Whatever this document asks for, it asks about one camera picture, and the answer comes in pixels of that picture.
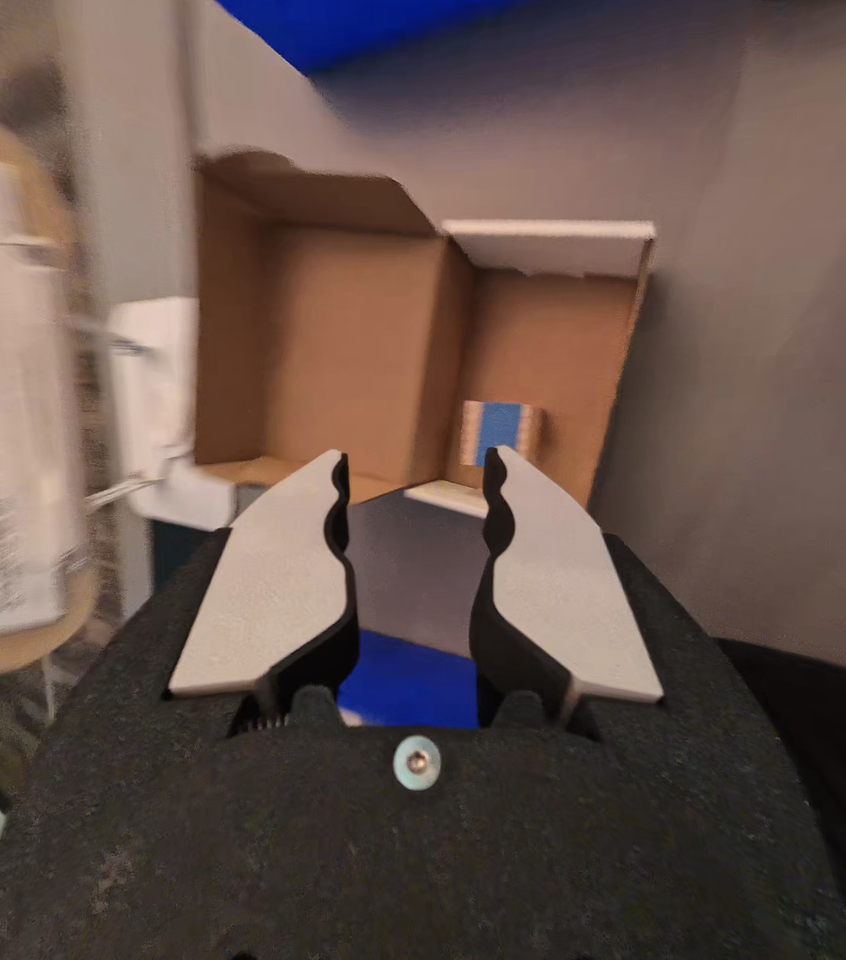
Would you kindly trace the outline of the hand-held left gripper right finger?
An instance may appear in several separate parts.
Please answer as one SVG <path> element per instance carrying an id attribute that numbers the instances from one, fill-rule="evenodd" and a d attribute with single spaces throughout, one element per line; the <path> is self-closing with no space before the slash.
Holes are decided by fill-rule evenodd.
<path id="1" fill-rule="evenodd" d="M 469 625 L 488 723 L 534 694 L 567 724 L 585 701 L 656 705 L 664 687 L 597 522 L 509 446 L 486 451 L 488 550 Z"/>

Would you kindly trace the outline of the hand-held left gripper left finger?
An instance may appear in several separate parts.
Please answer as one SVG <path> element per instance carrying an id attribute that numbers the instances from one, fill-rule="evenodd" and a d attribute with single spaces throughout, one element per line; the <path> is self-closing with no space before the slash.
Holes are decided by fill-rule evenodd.
<path id="1" fill-rule="evenodd" d="M 173 697 L 290 702 L 313 685 L 338 695 L 360 642 L 349 500 L 348 459 L 332 449 L 232 523 L 171 674 Z"/>

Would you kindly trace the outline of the blue plastic bin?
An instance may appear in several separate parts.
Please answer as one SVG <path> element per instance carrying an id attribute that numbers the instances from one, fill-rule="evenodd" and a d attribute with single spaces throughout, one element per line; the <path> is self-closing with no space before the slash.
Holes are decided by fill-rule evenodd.
<path id="1" fill-rule="evenodd" d="M 477 669 L 467 657 L 362 630 L 337 703 L 368 725 L 476 729 Z"/>
<path id="2" fill-rule="evenodd" d="M 523 1 L 219 1 L 227 14 L 309 76 Z"/>

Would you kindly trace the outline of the blue-faced wooden cube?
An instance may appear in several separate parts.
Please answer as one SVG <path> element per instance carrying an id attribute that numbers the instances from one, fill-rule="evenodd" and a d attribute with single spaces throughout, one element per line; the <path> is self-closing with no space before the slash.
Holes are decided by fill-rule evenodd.
<path id="1" fill-rule="evenodd" d="M 484 467 L 489 449 L 507 447 L 526 461 L 538 460 L 544 412 L 529 404 L 466 400 L 461 410 L 458 462 Z"/>

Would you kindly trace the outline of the white cardboard mailer box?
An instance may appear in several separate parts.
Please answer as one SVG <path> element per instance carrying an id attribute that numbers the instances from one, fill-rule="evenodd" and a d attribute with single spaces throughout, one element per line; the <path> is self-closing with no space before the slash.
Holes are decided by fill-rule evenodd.
<path id="1" fill-rule="evenodd" d="M 526 457 L 588 507 L 653 269 L 646 221 L 436 225 L 404 186 L 263 150 L 196 173 L 193 460 L 271 486 L 329 449 L 352 501 L 477 493 L 467 402 L 531 409 Z"/>

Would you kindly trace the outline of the printed instruction sheet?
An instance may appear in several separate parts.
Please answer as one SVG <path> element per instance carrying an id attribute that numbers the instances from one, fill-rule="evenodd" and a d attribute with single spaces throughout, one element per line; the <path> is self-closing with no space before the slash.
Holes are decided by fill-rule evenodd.
<path id="1" fill-rule="evenodd" d="M 59 620 L 87 563 L 61 278 L 20 192 L 0 162 L 0 636 Z"/>

